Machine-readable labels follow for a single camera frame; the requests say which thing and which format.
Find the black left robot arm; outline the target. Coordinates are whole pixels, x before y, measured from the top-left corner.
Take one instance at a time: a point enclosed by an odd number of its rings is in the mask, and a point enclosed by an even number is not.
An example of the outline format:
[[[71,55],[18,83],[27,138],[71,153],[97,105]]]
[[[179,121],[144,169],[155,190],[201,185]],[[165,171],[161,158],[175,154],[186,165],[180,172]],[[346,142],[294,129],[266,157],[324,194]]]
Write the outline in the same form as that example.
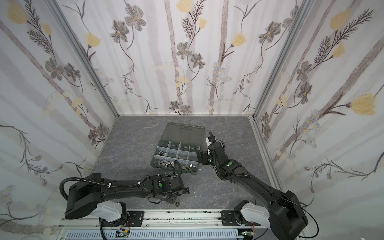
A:
[[[189,194],[181,174],[145,176],[136,181],[117,181],[93,173],[85,178],[66,178],[59,190],[67,201],[65,218],[77,220],[94,216],[117,227],[129,220],[127,205],[122,199],[148,199],[152,204],[174,204],[178,196]]]

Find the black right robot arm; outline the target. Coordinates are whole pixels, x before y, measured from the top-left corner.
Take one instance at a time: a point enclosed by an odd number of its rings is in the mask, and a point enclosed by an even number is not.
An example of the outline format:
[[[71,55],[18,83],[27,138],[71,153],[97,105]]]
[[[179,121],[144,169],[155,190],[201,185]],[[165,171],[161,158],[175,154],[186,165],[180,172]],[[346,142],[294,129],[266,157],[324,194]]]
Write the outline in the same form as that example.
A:
[[[207,151],[197,154],[199,163],[212,165],[218,178],[229,181],[261,200],[262,207],[251,202],[240,204],[240,215],[272,231],[279,240],[295,240],[308,225],[310,215],[291,191],[285,193],[252,175],[238,161],[230,159],[221,141],[213,135],[206,139]]]

